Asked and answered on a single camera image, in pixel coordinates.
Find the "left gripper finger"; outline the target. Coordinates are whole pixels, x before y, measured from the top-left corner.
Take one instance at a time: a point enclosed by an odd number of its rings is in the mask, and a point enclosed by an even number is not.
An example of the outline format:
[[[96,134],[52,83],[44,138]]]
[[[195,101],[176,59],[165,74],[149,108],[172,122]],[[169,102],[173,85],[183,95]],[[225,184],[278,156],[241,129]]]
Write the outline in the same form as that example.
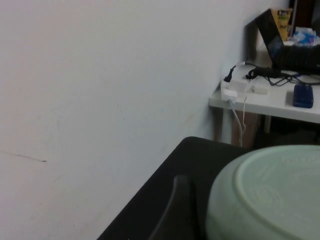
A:
[[[149,237],[150,240],[199,240],[196,189],[185,175],[173,179],[167,206]]]

